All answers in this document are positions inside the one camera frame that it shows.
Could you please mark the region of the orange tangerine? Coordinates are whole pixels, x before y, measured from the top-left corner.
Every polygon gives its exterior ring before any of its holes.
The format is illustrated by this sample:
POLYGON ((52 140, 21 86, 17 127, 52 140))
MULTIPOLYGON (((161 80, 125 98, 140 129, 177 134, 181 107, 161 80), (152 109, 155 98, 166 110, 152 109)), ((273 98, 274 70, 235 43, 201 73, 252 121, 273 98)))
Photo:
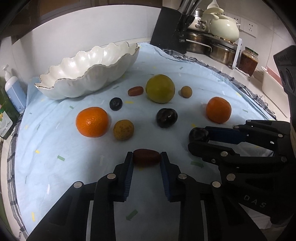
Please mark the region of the orange tangerine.
POLYGON ((99 107, 86 108, 76 116, 76 128, 85 137, 101 137, 107 132, 108 126, 108 114, 99 107))
POLYGON ((221 98, 213 97, 206 105, 206 115, 209 120, 223 124, 227 122, 232 114, 232 107, 230 103, 221 98))

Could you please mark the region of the yellow-brown spotted small fruit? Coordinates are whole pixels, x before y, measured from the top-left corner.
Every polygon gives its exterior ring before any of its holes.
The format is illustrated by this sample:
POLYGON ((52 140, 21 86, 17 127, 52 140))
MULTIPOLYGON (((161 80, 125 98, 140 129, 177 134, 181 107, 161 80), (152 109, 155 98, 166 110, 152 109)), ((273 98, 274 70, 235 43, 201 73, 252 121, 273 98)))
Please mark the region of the yellow-brown spotted small fruit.
POLYGON ((113 127, 113 135, 119 141, 129 140, 134 133, 134 125, 130 120, 119 120, 113 127))

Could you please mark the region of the dark plum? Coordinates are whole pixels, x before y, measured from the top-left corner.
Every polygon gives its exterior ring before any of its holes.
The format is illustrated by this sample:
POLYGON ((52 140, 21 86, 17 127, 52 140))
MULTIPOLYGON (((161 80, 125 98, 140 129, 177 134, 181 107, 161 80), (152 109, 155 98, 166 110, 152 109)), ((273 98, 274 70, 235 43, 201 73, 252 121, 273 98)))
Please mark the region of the dark plum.
POLYGON ((162 108, 156 114, 156 122, 160 128, 169 128, 178 119, 177 112, 172 108, 162 108))

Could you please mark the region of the small brown longan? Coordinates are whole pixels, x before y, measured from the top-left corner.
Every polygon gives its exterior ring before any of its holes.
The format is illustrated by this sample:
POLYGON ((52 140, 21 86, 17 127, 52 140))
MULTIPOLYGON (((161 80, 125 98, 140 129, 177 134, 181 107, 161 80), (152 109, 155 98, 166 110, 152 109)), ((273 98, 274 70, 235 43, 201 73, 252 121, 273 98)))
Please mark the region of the small brown longan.
POLYGON ((183 86, 181 88, 180 93, 181 93, 181 96, 182 97, 184 97, 184 98, 190 98, 192 96, 192 94, 193 94, 193 91, 192 91, 191 87, 189 87, 189 86, 183 86))

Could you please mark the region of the small dark blueberry grape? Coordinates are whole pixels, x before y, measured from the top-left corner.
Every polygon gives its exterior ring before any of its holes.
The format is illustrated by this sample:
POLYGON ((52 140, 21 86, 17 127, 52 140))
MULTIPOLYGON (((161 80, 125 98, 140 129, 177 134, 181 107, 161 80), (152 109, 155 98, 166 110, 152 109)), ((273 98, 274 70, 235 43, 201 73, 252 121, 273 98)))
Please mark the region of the small dark blueberry grape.
POLYGON ((123 105, 123 102, 122 102, 121 98, 119 98, 119 97, 114 97, 109 102, 109 107, 113 111, 120 110, 122 108, 122 105, 123 105))

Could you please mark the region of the large green citrus fruit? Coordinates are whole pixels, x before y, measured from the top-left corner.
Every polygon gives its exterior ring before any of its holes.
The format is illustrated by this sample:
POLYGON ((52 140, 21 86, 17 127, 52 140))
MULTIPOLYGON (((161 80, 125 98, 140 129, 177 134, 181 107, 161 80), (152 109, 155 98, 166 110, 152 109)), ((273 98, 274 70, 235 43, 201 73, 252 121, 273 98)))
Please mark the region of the large green citrus fruit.
POLYGON ((170 102, 175 95, 175 84, 166 75, 154 75, 146 83, 145 91, 148 98, 156 103, 165 104, 170 102))

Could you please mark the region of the dark purple grape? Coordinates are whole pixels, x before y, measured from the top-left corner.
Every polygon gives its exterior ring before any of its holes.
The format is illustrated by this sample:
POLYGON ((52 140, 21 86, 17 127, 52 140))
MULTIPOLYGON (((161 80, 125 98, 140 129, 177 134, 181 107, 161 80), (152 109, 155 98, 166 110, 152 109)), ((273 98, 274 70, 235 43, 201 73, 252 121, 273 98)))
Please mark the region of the dark purple grape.
POLYGON ((189 133, 189 143, 205 144, 208 143, 208 131, 205 128, 193 128, 189 133))

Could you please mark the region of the white container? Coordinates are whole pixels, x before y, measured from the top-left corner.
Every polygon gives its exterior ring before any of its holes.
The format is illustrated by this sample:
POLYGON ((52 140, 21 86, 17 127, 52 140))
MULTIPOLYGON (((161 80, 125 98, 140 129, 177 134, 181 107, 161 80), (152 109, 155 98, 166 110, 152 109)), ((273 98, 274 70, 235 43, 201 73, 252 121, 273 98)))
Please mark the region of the white container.
POLYGON ((287 100, 287 94, 284 92, 282 85, 269 74, 267 68, 263 66, 261 68, 264 73, 262 82, 263 93, 273 102, 287 100))

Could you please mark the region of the glass jar of sauce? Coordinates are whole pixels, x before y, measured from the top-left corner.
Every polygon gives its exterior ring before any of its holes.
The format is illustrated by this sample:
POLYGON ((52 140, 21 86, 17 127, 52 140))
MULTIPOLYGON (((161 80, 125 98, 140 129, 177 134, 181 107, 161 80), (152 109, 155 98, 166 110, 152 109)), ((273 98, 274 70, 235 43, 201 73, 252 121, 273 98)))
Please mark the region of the glass jar of sauce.
POLYGON ((252 76, 258 65, 258 53, 252 49, 245 47, 242 51, 238 69, 252 76))

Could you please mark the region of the light blue cloth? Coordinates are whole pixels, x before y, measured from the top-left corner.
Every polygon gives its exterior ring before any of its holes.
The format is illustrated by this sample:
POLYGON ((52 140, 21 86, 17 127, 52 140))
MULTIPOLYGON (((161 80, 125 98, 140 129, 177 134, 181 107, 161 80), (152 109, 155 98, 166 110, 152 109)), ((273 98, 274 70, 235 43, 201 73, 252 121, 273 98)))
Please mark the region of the light blue cloth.
POLYGON ((226 128, 249 119, 270 120, 271 116, 231 82, 199 64, 176 59, 150 44, 142 43, 136 62, 116 82, 88 96, 51 100, 34 84, 28 87, 28 105, 23 115, 15 155, 16 197, 25 229, 31 233, 50 208, 76 181, 96 182, 124 161, 126 153, 145 148, 166 152, 170 161, 199 182, 220 178, 217 167, 204 163, 188 152, 188 135, 194 127, 210 126, 205 106, 212 97, 226 99, 232 107, 226 128), (176 91, 191 87, 186 99, 176 93, 164 105, 178 114, 169 128, 156 124, 156 114, 163 108, 146 94, 128 96, 128 90, 145 86, 149 78, 163 74, 171 78, 176 91), (118 111, 109 107, 114 97, 123 105, 118 111), (76 116, 90 107, 104 109, 109 118, 107 132, 97 138, 81 135, 76 116), (120 120, 130 120, 133 136, 119 141, 113 127, 120 120))

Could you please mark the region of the stainless steel pot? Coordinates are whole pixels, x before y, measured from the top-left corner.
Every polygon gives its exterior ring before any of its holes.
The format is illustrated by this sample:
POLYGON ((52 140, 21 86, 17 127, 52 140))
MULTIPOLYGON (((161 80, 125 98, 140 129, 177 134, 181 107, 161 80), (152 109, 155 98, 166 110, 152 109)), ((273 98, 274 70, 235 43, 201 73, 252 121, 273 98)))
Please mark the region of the stainless steel pot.
POLYGON ((210 34, 198 31, 186 32, 187 51, 203 54, 229 68, 235 59, 237 45, 210 34))

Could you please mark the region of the cream ceramic pot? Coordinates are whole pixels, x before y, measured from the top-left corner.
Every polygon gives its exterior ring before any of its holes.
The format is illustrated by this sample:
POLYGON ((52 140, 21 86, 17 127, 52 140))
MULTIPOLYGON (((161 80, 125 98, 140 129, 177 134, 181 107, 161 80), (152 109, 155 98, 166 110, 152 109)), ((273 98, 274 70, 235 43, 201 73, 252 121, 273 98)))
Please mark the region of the cream ceramic pot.
POLYGON ((239 39, 238 23, 233 18, 223 15, 224 10, 212 7, 204 10, 201 21, 205 22, 210 33, 229 42, 239 39))

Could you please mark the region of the white scalloped ceramic bowl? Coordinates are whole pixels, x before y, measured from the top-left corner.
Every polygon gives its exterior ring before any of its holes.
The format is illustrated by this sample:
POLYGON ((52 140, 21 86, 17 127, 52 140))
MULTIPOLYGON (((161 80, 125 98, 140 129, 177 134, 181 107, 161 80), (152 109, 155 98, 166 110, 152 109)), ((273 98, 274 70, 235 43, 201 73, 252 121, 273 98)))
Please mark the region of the white scalloped ceramic bowl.
POLYGON ((128 42, 79 51, 72 58, 63 58, 59 65, 50 66, 35 87, 54 100, 85 96, 121 78, 135 63, 138 53, 138 44, 128 42))

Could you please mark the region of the black knife block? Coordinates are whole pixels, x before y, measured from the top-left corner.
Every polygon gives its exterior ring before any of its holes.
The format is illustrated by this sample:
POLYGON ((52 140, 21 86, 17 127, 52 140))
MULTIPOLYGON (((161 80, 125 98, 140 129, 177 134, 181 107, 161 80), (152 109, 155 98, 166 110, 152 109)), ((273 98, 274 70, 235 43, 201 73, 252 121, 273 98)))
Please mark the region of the black knife block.
POLYGON ((182 14, 176 9, 162 7, 150 41, 161 49, 186 54, 186 30, 194 21, 193 15, 182 14))

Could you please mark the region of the green dish soap bottle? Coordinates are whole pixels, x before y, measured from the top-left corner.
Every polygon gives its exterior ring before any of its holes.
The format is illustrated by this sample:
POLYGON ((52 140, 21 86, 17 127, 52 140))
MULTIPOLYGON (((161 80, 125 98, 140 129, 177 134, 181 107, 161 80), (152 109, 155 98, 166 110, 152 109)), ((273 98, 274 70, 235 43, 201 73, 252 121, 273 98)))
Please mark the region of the green dish soap bottle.
POLYGON ((0 135, 2 139, 6 140, 16 126, 20 114, 17 112, 6 91, 4 90, 3 77, 1 77, 0 85, 0 135))

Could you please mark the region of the blue white pump bottle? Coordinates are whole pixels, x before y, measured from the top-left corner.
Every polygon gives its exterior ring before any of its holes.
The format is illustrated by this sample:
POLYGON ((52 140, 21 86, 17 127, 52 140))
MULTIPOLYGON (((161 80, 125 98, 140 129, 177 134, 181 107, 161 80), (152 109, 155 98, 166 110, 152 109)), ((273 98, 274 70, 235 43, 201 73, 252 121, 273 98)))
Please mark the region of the blue white pump bottle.
POLYGON ((20 82, 16 76, 13 76, 10 71, 8 71, 8 65, 3 66, 5 86, 4 89, 14 105, 15 109, 22 114, 26 108, 26 95, 20 85, 20 82))

